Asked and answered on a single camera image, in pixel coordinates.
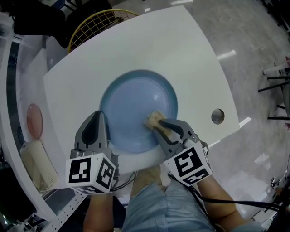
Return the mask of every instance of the person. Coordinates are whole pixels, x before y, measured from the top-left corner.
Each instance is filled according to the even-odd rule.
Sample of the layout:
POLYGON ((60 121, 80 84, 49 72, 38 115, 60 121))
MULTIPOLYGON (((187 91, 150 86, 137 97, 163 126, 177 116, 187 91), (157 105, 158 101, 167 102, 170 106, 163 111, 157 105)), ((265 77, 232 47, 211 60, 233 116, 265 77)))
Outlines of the person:
MULTIPOLYGON (((232 200, 211 175, 197 183, 205 198, 232 200)), ((206 211, 219 228, 226 232, 261 232, 258 222, 245 220, 235 204, 204 202, 206 211)), ((112 194, 92 195, 84 221, 84 232, 111 232, 114 221, 112 194)), ((123 232, 213 232, 213 225, 192 196, 179 182, 162 186, 160 167, 138 172, 126 211, 123 232)))

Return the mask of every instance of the khaki pants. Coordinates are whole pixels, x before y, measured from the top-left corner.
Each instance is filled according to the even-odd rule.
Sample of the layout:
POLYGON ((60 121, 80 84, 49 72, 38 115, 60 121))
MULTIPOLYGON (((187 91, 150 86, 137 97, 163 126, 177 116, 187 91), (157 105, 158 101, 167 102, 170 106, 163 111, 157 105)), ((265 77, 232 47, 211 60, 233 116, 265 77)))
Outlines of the khaki pants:
POLYGON ((131 198, 137 195, 144 187, 152 183, 156 183, 163 192, 165 191, 166 187, 162 185, 160 178, 159 165, 138 171, 131 191, 131 198))

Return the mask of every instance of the yellow wire basket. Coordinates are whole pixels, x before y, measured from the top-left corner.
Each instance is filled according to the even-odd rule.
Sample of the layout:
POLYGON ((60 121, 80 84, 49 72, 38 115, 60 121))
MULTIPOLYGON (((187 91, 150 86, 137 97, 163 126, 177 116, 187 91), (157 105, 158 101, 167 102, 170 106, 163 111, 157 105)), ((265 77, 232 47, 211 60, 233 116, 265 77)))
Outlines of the yellow wire basket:
POLYGON ((91 15, 74 31, 68 44, 68 53, 102 31, 136 16, 134 12, 121 9, 103 10, 91 15))

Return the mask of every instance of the blue shirt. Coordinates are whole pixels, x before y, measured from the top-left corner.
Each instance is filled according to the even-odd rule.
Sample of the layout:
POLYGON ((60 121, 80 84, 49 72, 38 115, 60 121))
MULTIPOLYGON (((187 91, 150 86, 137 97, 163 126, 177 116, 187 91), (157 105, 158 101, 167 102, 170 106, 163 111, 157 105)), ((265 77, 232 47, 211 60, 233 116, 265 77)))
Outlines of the blue shirt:
MULTIPOLYGON (((191 193, 172 180, 165 193, 157 184, 143 188, 127 207, 122 232, 214 232, 191 193)), ((257 222, 248 222, 231 232, 261 232, 257 222)))

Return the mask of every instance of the table hole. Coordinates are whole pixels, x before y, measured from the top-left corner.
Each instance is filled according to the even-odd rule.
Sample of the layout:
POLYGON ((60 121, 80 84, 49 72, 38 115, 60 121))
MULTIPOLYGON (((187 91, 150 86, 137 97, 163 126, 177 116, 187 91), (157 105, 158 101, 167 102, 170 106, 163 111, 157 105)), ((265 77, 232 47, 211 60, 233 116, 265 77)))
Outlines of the table hole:
POLYGON ((225 113, 221 109, 215 109, 212 113, 212 121, 216 125, 220 125, 225 119, 225 113))

